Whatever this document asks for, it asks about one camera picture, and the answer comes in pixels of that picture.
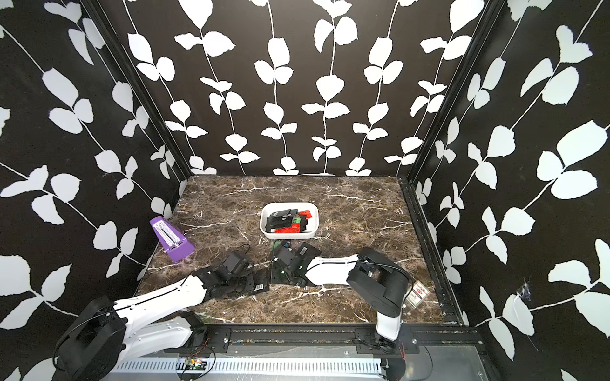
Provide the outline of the small red tea bag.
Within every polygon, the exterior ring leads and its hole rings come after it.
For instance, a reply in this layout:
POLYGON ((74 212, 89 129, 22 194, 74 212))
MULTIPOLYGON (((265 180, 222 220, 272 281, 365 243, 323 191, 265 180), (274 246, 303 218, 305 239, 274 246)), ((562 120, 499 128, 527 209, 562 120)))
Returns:
POLYGON ((282 234, 299 234, 302 233, 300 225, 292 225, 290 227, 284 227, 275 229, 273 233, 282 233, 282 234))

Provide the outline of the black tea bag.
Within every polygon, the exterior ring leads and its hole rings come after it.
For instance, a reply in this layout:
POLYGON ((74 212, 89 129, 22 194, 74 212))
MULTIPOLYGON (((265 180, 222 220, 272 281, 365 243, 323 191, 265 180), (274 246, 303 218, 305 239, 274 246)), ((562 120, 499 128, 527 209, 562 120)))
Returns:
POLYGON ((272 233, 275 229, 292 226, 292 220, 297 216, 297 209, 287 209, 275 211, 267 217, 265 222, 265 232, 272 233))
POLYGON ((254 287, 254 290, 252 291, 253 295, 257 295, 260 293, 265 293, 269 291, 269 284, 268 283, 261 283, 261 284, 256 284, 254 287))

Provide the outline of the black tea bag top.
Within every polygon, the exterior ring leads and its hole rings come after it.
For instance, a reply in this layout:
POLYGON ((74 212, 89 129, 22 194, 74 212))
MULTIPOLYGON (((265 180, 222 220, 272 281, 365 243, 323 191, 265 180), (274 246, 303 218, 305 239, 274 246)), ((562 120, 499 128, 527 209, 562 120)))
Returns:
POLYGON ((267 217, 265 222, 265 232, 272 233, 275 229, 292 226, 292 220, 297 216, 297 209, 287 209, 275 211, 267 217))

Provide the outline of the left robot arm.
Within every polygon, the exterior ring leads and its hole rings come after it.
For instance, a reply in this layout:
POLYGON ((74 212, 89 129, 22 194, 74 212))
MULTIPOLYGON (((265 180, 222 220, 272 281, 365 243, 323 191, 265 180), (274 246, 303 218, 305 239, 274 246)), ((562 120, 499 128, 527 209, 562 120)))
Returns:
POLYGON ((52 363, 70 380, 100 380, 120 363, 165 349, 201 347, 207 327, 191 309, 269 289, 268 270, 242 252, 138 297, 91 301, 57 341, 52 363))

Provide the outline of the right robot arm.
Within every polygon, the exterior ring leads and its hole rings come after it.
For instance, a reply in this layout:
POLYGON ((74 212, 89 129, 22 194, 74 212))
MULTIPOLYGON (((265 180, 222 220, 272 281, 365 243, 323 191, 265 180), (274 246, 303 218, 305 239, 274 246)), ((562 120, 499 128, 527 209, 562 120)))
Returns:
POLYGON ((280 245, 271 251, 271 283, 349 286, 376 311, 377 336, 396 341, 403 303, 416 281, 398 264, 369 247, 350 257, 323 258, 319 249, 303 243, 298 249, 280 245))

